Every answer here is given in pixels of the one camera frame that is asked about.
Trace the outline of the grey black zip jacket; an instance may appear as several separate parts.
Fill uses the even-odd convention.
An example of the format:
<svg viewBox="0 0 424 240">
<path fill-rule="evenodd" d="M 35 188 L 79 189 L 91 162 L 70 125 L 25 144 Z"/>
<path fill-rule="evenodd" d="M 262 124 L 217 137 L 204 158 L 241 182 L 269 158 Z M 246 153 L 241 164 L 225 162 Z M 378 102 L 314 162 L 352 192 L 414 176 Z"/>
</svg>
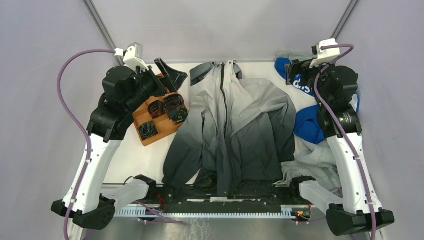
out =
<svg viewBox="0 0 424 240">
<path fill-rule="evenodd" d="M 244 78 L 235 61 L 190 70 L 189 110 L 163 164 L 162 183 L 190 179 L 220 197 L 244 182 L 276 183 L 282 163 L 294 160 L 296 108 L 266 78 Z"/>
</svg>

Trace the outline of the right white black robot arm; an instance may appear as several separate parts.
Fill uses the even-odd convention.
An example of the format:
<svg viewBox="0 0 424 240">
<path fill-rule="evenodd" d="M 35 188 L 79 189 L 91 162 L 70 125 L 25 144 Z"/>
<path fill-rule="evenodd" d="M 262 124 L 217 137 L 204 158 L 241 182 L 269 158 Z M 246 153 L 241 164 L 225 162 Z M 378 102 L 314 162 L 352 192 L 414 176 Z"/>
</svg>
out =
<svg viewBox="0 0 424 240">
<path fill-rule="evenodd" d="M 358 90 L 358 74 L 349 67 L 311 60 L 285 65 L 286 83 L 309 87 L 318 103 L 317 121 L 335 157 L 342 197 L 310 176 L 296 177 L 289 189 L 295 204 L 309 201 L 325 214 L 335 236 L 380 230 L 395 222 L 394 213 L 382 206 L 367 169 L 360 119 L 351 100 Z"/>
</svg>

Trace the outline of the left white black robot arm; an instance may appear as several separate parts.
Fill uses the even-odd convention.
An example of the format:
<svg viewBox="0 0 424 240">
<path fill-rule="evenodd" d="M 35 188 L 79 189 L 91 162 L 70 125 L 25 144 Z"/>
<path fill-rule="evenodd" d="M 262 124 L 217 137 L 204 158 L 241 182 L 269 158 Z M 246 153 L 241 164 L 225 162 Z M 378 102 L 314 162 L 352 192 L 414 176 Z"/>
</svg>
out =
<svg viewBox="0 0 424 240">
<path fill-rule="evenodd" d="M 135 121 L 133 114 L 149 98 L 177 92 L 188 77 L 161 58 L 154 62 L 160 75 L 150 66 L 135 64 L 113 67 L 102 80 L 104 92 L 82 130 L 86 147 L 75 179 L 68 193 L 51 206 L 54 213 L 81 228 L 103 230 L 120 209 L 138 200 L 150 204 L 157 198 L 155 181 L 145 176 L 102 193 L 111 161 Z"/>
</svg>

